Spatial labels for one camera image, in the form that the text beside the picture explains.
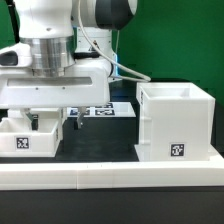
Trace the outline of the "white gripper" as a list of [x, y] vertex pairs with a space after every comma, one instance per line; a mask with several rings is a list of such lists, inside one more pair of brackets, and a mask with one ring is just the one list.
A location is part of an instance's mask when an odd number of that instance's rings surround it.
[[88, 106], [110, 101], [108, 74], [103, 66], [81, 63], [62, 77], [34, 76], [30, 69], [0, 69], [0, 109], [21, 109], [30, 130], [39, 128], [39, 115], [28, 108], [78, 107], [77, 129]]

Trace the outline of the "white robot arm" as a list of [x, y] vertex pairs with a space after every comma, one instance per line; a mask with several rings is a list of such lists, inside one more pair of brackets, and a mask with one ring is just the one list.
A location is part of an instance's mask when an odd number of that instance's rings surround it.
[[18, 109], [27, 128], [33, 108], [101, 106], [109, 102], [108, 74], [74, 57], [78, 13], [83, 25], [120, 30], [134, 17], [137, 0], [14, 0], [19, 42], [0, 50], [0, 108]]

